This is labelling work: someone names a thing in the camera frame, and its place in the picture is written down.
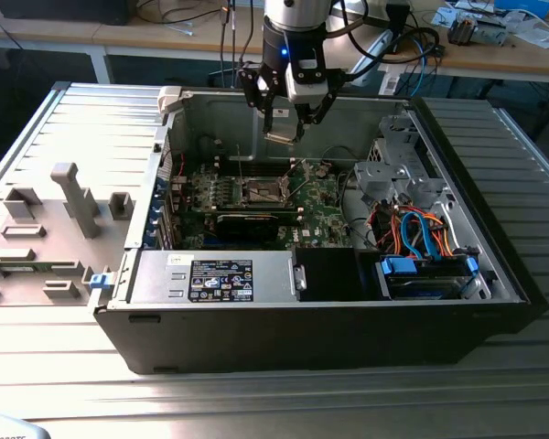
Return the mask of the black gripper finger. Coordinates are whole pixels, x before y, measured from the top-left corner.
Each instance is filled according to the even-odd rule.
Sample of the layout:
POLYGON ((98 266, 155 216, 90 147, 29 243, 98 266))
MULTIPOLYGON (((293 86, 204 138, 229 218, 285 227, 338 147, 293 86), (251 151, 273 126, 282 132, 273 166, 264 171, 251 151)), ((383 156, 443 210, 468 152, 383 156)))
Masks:
POLYGON ((263 133, 268 134, 273 124, 273 103, 277 96, 277 74, 270 67, 242 67, 238 78, 249 107, 264 117, 263 133))
POLYGON ((328 90, 318 101, 318 106, 312 108, 310 103, 296 103, 296 138, 302 138, 305 134, 305 126, 310 124, 320 124, 326 116, 331 105, 336 100, 340 89, 347 82, 347 73, 345 71, 328 72, 328 90))

